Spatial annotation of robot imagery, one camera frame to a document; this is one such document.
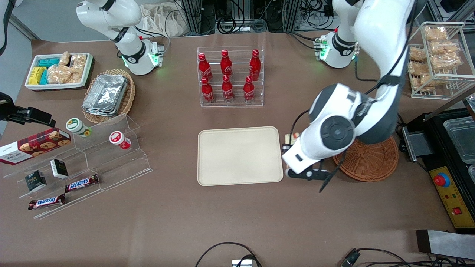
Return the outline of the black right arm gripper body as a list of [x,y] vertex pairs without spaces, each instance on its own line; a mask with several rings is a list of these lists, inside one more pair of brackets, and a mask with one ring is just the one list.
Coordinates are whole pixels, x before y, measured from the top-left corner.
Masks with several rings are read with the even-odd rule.
[[16,114],[16,108],[12,98],[6,93],[0,93],[0,120],[13,122],[10,115]]

